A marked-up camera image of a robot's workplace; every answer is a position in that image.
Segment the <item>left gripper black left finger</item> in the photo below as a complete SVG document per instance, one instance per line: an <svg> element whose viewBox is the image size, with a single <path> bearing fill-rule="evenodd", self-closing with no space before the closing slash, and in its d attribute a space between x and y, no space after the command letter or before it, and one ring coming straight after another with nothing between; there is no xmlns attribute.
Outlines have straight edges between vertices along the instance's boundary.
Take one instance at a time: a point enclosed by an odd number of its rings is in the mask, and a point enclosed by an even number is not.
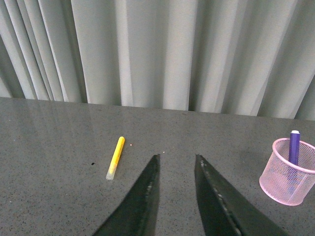
<svg viewBox="0 0 315 236"><path fill-rule="evenodd" d="M154 236L159 205L160 155L153 155L120 205L95 236Z"/></svg>

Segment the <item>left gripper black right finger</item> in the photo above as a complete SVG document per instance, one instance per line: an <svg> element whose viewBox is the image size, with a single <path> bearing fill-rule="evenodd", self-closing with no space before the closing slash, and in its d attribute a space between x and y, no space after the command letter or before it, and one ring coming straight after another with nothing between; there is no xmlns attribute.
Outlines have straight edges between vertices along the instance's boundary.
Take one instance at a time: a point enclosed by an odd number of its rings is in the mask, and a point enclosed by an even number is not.
<svg viewBox="0 0 315 236"><path fill-rule="evenodd" d="M286 236L203 156L195 157L198 209L207 236Z"/></svg>

